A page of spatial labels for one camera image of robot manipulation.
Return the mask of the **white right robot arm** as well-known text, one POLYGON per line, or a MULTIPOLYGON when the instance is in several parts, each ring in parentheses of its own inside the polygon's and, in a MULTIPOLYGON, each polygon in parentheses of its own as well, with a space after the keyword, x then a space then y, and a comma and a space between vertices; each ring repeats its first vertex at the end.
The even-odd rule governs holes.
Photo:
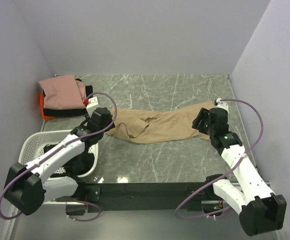
POLYGON ((228 111, 221 107, 202 108, 193 120, 193 129, 210 137, 212 146, 228 164, 241 189, 226 178, 204 187, 207 198, 222 198, 239 215, 240 224, 249 236, 282 229, 287 201, 275 194, 261 178, 246 154, 238 135, 229 130, 228 111))

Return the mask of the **beige t shirt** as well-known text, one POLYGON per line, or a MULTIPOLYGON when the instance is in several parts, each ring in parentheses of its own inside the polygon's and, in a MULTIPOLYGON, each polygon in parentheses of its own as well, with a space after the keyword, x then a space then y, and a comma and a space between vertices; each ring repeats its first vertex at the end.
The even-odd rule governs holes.
POLYGON ((211 109, 211 101, 189 105, 172 111, 148 111, 121 108, 118 110, 115 128, 108 136, 136 144, 153 144, 209 136, 192 128, 192 122, 201 108, 211 109))

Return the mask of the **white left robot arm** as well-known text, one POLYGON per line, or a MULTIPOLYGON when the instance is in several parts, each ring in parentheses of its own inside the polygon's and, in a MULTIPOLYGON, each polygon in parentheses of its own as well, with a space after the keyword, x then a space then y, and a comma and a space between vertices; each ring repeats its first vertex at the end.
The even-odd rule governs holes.
POLYGON ((26 216, 33 214, 48 201, 70 197, 79 201, 85 189, 78 177, 65 176, 50 179, 54 172, 102 139, 103 134, 114 128, 117 114, 105 107, 98 107, 90 116, 42 156, 25 165, 16 162, 9 170, 0 201, 6 199, 26 216))

